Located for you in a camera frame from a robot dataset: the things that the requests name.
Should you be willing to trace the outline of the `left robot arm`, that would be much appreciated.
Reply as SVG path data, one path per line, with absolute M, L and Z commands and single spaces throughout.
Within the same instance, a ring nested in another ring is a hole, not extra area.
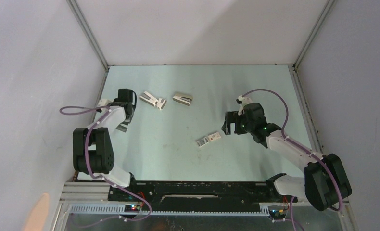
M 127 131 L 137 104 L 137 95 L 131 89 L 119 89 L 114 100 L 99 100 L 95 111 L 100 118 L 85 128 L 73 131 L 73 167 L 94 180 L 104 180 L 126 200 L 137 197 L 134 177 L 116 164 L 112 142 L 115 136 Z

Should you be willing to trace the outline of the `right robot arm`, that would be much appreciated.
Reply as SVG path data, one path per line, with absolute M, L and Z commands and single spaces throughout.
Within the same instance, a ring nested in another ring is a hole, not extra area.
M 335 204 L 341 205 L 353 193 L 337 155 L 311 151 L 280 126 L 268 123 L 259 103 L 245 104 L 238 111 L 226 112 L 222 131 L 226 135 L 250 134 L 256 143 L 285 157 L 303 172 L 303 177 L 281 173 L 268 179 L 266 196 L 271 201 L 290 195 L 305 198 L 315 209 L 324 211 Z

